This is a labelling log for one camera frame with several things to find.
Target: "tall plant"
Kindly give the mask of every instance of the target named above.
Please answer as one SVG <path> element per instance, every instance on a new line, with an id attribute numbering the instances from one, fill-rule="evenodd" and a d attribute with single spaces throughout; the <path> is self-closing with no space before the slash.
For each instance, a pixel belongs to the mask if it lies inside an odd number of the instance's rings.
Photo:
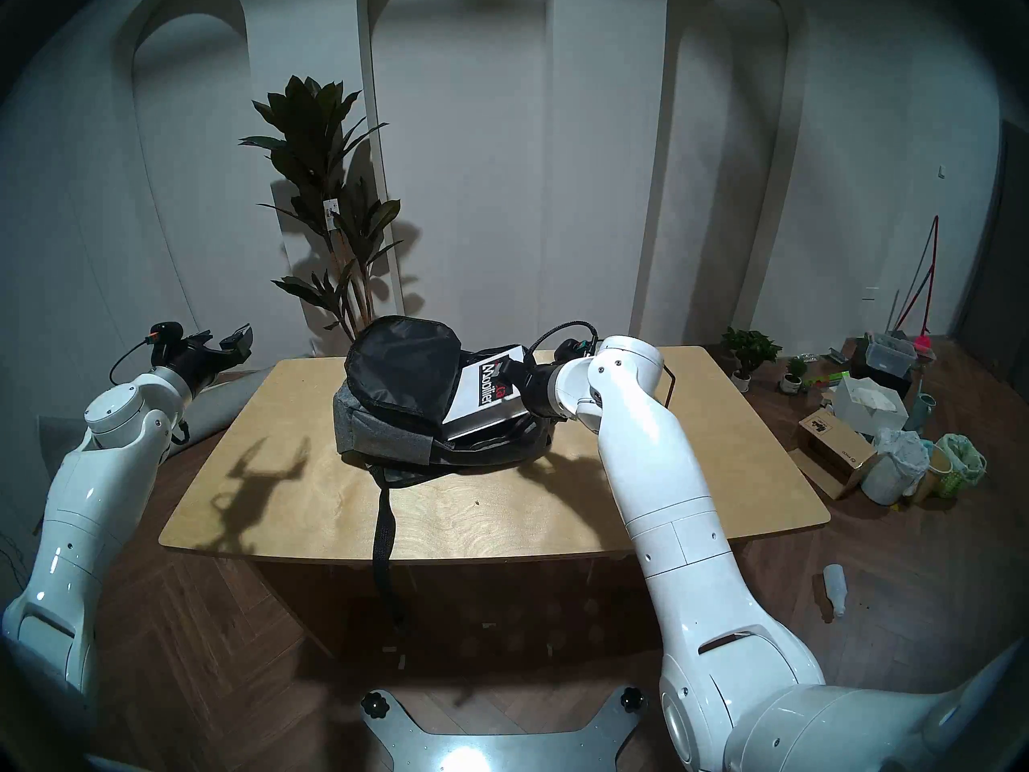
<path id="1" fill-rule="evenodd" d="M 285 93 L 269 94 L 268 104 L 253 103 L 284 138 L 252 136 L 240 140 L 241 146 L 268 149 L 276 171 L 299 191 L 290 200 L 292 212 L 273 204 L 260 206 L 303 221 L 328 249 L 331 272 L 325 271 L 321 277 L 312 274 L 310 283 L 284 276 L 273 284 L 328 312 L 335 320 L 325 328 L 340 326 L 351 341 L 375 319 L 369 269 L 396 245 L 380 248 L 383 230 L 400 212 L 399 201 L 372 200 L 363 178 L 346 181 L 347 155 L 386 126 L 379 124 L 354 137 L 364 121 L 361 118 L 343 132 L 343 121 L 359 94 L 345 95 L 343 82 L 320 85 L 311 77 L 303 81 L 290 77 Z"/>

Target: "potted plant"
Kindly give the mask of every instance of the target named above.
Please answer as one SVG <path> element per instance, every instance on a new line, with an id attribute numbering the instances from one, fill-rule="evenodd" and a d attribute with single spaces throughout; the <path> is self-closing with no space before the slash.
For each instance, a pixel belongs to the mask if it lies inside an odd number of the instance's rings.
<path id="1" fill-rule="evenodd" d="M 782 351 L 782 346 L 775 345 L 760 331 L 744 331 L 729 326 L 721 339 L 739 360 L 740 367 L 731 378 L 740 392 L 750 388 L 750 375 L 761 362 L 774 362 Z"/>
<path id="2" fill-rule="evenodd" d="M 808 363 L 794 356 L 786 364 L 786 373 L 779 382 L 779 389 L 787 395 L 795 395 L 801 390 L 801 378 L 808 371 Z"/>
<path id="3" fill-rule="evenodd" d="M 320 85 L 311 77 L 289 78 L 284 94 L 269 94 L 268 104 L 254 102 L 261 117 L 284 139 L 254 136 L 241 146 L 268 149 L 275 169 L 299 191 L 290 200 L 293 211 L 271 207 L 306 223 L 328 249 L 330 271 L 311 282 L 284 276 L 273 284 L 308 304 L 328 312 L 351 342 L 375 320 L 369 288 L 371 264 L 396 243 L 380 248 L 383 230 L 400 212 L 400 202 L 372 199 L 364 179 L 346 182 L 344 161 L 358 144 L 385 124 L 354 133 L 364 118 L 346 133 L 342 124 L 360 92 L 344 94 L 343 82 Z"/>

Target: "green bag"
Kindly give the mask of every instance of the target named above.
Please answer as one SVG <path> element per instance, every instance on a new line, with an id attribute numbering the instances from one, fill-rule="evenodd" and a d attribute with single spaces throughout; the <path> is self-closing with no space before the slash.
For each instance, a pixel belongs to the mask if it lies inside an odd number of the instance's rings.
<path id="1" fill-rule="evenodd" d="M 939 497 L 953 498 L 965 487 L 974 487 L 986 476 L 986 458 L 964 434 L 944 434 L 936 446 L 954 465 L 936 485 Z"/>

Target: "table top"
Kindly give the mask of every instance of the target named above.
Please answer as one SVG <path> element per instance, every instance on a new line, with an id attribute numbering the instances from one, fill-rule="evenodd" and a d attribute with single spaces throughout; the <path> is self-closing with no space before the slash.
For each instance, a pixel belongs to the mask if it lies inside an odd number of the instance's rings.
<path id="1" fill-rule="evenodd" d="M 664 348 L 671 411 L 707 478 L 730 539 L 828 522 L 807 480 L 708 353 Z M 341 357 L 279 362 L 215 447 L 161 545 L 217 556 L 369 562 L 379 490 L 335 451 Z M 659 385 L 662 400 L 668 377 Z M 504 561 L 632 551 L 597 451 L 559 424 L 540 459 L 445 476 L 390 493 L 394 561 Z"/>

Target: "white pot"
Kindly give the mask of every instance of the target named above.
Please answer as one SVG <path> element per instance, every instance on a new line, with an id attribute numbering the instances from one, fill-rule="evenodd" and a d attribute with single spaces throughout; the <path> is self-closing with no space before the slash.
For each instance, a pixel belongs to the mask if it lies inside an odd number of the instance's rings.
<path id="1" fill-rule="evenodd" d="M 801 380 L 793 374 L 786 374 L 779 382 L 779 389 L 787 395 L 795 395 L 801 391 Z"/>
<path id="2" fill-rule="evenodd" d="M 747 390 L 750 389 L 750 377 L 749 376 L 746 379 L 741 379 L 740 378 L 740 372 L 739 371 L 733 371 L 732 379 L 733 379 L 733 384 L 736 385 L 736 389 L 738 389 L 740 392 L 746 392 Z"/>

